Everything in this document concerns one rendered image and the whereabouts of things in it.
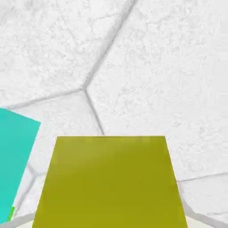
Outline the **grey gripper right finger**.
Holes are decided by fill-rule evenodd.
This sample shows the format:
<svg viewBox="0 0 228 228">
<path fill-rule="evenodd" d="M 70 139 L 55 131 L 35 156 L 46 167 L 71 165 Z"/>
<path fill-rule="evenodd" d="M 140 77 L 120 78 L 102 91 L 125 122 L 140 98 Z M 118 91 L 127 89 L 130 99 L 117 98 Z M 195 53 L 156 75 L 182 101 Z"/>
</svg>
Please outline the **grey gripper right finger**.
<svg viewBox="0 0 228 228">
<path fill-rule="evenodd" d="M 199 221 L 196 218 L 190 216 L 185 216 L 188 228 L 213 228 L 211 225 L 208 225 L 204 222 Z"/>
</svg>

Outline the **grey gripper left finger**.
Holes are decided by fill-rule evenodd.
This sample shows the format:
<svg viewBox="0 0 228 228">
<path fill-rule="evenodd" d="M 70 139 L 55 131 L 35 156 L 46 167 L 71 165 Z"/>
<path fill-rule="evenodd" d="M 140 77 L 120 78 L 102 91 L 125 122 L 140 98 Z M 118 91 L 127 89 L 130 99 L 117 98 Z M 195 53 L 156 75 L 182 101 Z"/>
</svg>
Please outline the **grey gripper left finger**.
<svg viewBox="0 0 228 228">
<path fill-rule="evenodd" d="M 16 226 L 15 228 L 33 228 L 33 222 L 34 222 L 34 220 L 30 220 L 26 223 Z"/>
</svg>

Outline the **small olive yellow cube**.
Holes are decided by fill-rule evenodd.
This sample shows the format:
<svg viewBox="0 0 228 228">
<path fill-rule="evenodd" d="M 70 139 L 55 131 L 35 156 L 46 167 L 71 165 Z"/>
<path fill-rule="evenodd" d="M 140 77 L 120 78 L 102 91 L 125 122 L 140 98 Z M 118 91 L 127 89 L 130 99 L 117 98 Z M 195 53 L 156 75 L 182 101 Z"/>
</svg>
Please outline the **small olive yellow cube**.
<svg viewBox="0 0 228 228">
<path fill-rule="evenodd" d="M 163 136 L 59 136 L 32 228 L 188 228 Z"/>
</svg>

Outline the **small green cube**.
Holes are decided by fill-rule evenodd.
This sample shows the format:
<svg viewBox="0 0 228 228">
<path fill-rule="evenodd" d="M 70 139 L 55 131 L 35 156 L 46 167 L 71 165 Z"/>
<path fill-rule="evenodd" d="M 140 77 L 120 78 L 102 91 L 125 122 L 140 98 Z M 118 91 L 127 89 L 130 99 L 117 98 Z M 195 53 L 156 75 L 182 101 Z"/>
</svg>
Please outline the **small green cube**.
<svg viewBox="0 0 228 228">
<path fill-rule="evenodd" d="M 9 214 L 9 217 L 8 217 L 8 221 L 10 221 L 10 220 L 11 220 L 12 215 L 13 215 L 13 213 L 14 213 L 14 209 L 15 209 L 15 207 L 14 207 L 14 206 L 12 206 L 12 207 L 11 207 L 10 214 Z"/>
</svg>

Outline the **large turquoise box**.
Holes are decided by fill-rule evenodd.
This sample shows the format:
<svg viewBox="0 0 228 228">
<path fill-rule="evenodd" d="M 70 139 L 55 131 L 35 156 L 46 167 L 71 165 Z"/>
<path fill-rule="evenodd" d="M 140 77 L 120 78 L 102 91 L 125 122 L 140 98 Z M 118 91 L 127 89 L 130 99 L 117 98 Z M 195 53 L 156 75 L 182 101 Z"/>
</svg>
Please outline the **large turquoise box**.
<svg viewBox="0 0 228 228">
<path fill-rule="evenodd" d="M 8 221 L 40 124 L 0 108 L 0 224 Z"/>
</svg>

